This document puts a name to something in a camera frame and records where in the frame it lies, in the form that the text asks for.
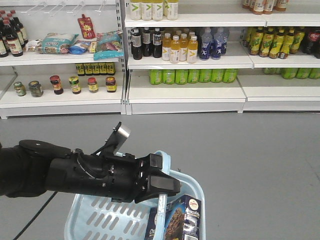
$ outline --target snack bag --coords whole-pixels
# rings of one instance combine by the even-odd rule
[[[78,23],[84,39],[94,39],[96,37],[94,25],[92,24],[90,17],[86,17],[84,14],[82,14],[82,18],[78,18]]]

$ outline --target black cable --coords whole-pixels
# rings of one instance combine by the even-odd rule
[[[18,233],[17,236],[13,240],[17,240],[20,236],[27,230],[28,227],[36,220],[36,218],[41,214],[41,212],[46,208],[46,206],[51,202],[51,200],[57,195],[57,191],[55,191],[49,199],[43,204],[43,206],[39,209],[39,211],[31,218],[31,220],[24,226],[24,228]]]

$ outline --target gray floor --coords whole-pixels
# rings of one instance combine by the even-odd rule
[[[200,113],[76,115],[0,121],[12,147],[37,139],[91,153],[118,121],[131,129],[123,153],[171,155],[202,186],[208,240],[320,239],[320,115]],[[0,197],[0,239],[12,240],[48,199]],[[63,240],[73,194],[59,193],[20,237]]]

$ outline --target white shelf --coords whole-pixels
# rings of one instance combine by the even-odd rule
[[[21,75],[17,81],[21,81],[27,93],[18,96],[13,85],[6,91],[0,100],[0,115],[5,119],[8,116],[27,115],[52,115],[52,114],[76,114],[76,113],[120,113],[123,99],[124,74],[116,73],[117,91],[110,93],[106,90],[106,76],[92,76],[98,81],[99,91],[89,92],[87,79],[90,76],[79,77],[81,93],[73,94],[68,78],[70,74],[60,74],[64,92],[60,95],[54,93],[48,75]],[[32,97],[28,83],[39,81],[42,85],[43,95]]]
[[[198,57],[196,63],[190,64],[186,61],[172,64],[163,61],[162,58],[153,56],[142,57],[141,60],[134,60],[132,56],[128,59],[128,69],[252,69],[253,63],[238,42],[229,42],[226,54],[219,60],[201,60]]]
[[[151,85],[147,71],[130,77],[132,114],[241,111],[246,98],[238,82]]]
[[[22,66],[22,65],[46,65],[46,64],[77,64],[96,62],[118,62],[119,59],[108,58],[94,61],[93,53],[76,54],[41,54],[36,52],[24,52],[22,56],[9,56],[0,59],[2,66]]]

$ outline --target shopping basket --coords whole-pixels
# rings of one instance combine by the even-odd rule
[[[200,240],[206,240],[205,196],[192,177],[170,169],[171,158],[163,151],[162,171],[181,182],[180,193],[145,200],[138,204],[111,202],[109,197],[76,194],[64,227],[65,240],[144,240],[150,209],[157,207],[157,221],[153,240],[164,235],[166,205],[184,194],[201,200]]]

